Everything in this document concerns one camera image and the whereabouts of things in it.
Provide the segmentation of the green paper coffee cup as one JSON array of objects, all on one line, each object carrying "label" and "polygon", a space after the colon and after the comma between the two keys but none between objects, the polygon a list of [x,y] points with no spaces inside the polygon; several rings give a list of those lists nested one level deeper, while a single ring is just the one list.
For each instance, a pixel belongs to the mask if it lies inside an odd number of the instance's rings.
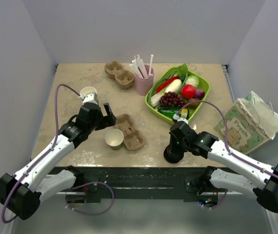
[{"label": "green paper coffee cup", "polygon": [[119,129],[111,129],[105,134],[106,144],[113,150],[120,150],[124,142],[124,134]]}]

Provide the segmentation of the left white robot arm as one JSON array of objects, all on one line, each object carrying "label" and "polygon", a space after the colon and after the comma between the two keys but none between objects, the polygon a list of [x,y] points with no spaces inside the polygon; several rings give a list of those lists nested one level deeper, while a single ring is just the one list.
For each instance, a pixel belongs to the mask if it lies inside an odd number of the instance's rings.
[{"label": "left white robot arm", "polygon": [[100,185],[100,181],[87,182],[82,171],[68,166],[57,175],[46,175],[61,159],[88,139],[93,131],[112,127],[116,117],[108,103],[104,104],[106,116],[95,101],[84,103],[77,115],[61,127],[49,145],[32,161],[13,175],[5,173],[0,178],[1,219],[4,224],[19,217],[30,218],[40,204],[63,190],[79,191],[84,187]]}]

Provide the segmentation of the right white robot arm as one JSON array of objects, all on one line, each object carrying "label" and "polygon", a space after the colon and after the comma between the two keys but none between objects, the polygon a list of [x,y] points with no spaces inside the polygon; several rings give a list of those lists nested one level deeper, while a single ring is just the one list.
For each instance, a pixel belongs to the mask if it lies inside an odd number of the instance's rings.
[{"label": "right white robot arm", "polygon": [[265,209],[278,213],[278,164],[271,166],[254,160],[232,148],[216,136],[201,132],[197,134],[184,121],[174,123],[169,131],[169,145],[164,158],[178,163],[186,152],[218,162],[232,173],[208,167],[195,182],[200,190],[227,189],[248,195]]}]

